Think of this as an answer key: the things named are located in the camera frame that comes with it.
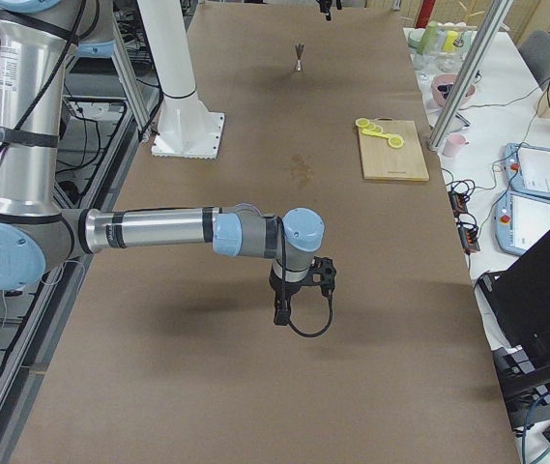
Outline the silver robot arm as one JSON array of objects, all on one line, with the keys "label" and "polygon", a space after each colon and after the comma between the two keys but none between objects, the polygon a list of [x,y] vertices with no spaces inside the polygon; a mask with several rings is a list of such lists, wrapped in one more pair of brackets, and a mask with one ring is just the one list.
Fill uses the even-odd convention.
[{"label": "silver robot arm", "polygon": [[298,291],[334,290],[333,262],[317,256],[325,228],[315,212],[265,216],[247,204],[103,212],[54,202],[65,62],[109,44],[112,19],[107,1],[0,1],[0,290],[106,248],[209,243],[218,254],[271,261],[274,321],[291,326]]}]

